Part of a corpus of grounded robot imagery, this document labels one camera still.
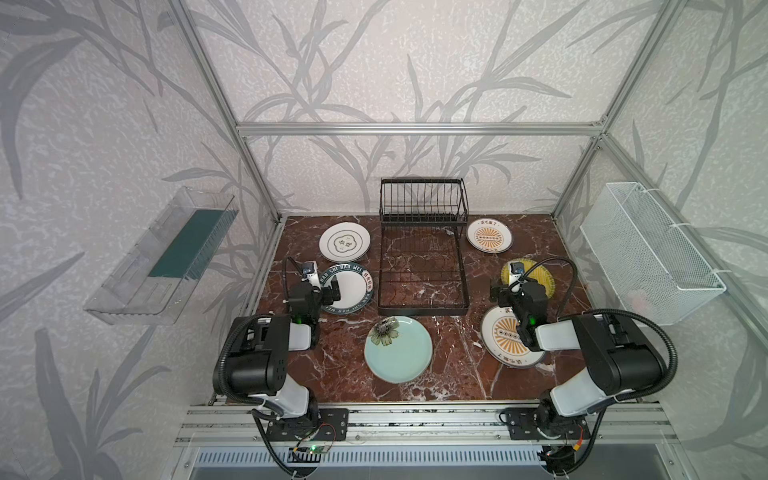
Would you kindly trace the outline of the yellow green woven plate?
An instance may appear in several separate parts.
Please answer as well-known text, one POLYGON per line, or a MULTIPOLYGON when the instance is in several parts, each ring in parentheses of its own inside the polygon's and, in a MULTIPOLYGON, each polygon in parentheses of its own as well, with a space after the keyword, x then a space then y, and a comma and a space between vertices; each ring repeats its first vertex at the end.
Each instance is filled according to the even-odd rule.
MULTIPOLYGON (((529 258, 515 258, 508 261, 502 267, 502 270, 500 273, 500 279, 504 285, 508 285, 510 283, 513 263, 521 263, 524 267, 523 271, 527 271, 529 268, 531 268, 535 264, 535 261, 529 258)), ((540 266, 536 270, 534 270, 529 275, 529 279, 534 279, 539 284, 544 285, 547 291, 547 295, 549 297, 553 295, 553 292, 555 290, 554 277, 545 266, 540 266)))

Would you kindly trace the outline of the small white orange sunburst plate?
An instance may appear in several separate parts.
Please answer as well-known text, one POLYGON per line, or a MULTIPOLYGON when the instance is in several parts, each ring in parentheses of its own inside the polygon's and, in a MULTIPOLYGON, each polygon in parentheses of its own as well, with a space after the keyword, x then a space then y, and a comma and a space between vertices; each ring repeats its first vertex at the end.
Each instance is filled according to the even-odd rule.
POLYGON ((513 243, 510 229, 501 221, 492 218, 473 221, 467 227, 466 238, 471 246, 488 254, 503 253, 513 243))

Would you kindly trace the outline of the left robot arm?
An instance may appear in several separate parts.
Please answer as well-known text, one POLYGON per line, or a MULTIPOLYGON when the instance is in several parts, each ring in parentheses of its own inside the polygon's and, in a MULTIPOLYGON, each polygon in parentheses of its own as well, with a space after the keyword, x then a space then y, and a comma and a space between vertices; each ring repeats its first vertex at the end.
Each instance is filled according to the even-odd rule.
POLYGON ((336 280, 326 287, 320 284, 316 262, 287 257, 283 274, 289 265, 300 281, 283 283, 286 312, 236 318, 215 363, 212 385, 218 395, 253 405, 259 421, 313 429, 320 424, 317 400, 287 373, 289 353, 317 346, 321 308, 341 294, 336 280))

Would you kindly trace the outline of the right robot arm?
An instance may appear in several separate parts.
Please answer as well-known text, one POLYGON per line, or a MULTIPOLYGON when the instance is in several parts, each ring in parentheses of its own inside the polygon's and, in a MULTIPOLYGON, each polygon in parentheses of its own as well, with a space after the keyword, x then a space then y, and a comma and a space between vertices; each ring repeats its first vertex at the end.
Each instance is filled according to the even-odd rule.
POLYGON ((585 366, 546 391, 536 408, 508 409, 500 419, 512 437, 592 435, 588 415, 663 390, 677 373, 678 353, 659 325, 631 311, 601 308, 550 319, 554 286, 534 276, 545 264, 520 259, 502 268, 490 286, 494 306, 481 322, 482 342, 508 367, 533 367, 558 351, 580 352, 585 366))

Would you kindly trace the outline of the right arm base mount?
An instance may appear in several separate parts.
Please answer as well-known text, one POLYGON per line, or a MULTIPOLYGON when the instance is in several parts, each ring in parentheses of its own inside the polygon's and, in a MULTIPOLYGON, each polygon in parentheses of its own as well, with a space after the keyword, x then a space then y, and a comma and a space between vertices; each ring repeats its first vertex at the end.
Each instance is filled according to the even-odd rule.
POLYGON ((564 417, 548 407, 511 407, 498 414, 512 440, 576 441, 591 438, 584 416, 564 417))

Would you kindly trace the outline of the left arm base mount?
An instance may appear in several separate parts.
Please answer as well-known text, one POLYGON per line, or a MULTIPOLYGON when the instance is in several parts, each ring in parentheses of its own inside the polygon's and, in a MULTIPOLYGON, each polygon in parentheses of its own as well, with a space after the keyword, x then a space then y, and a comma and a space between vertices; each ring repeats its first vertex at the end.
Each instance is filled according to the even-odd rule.
POLYGON ((270 441, 343 441, 346 439, 350 411, 346 408, 320 408, 306 415, 268 424, 270 441))

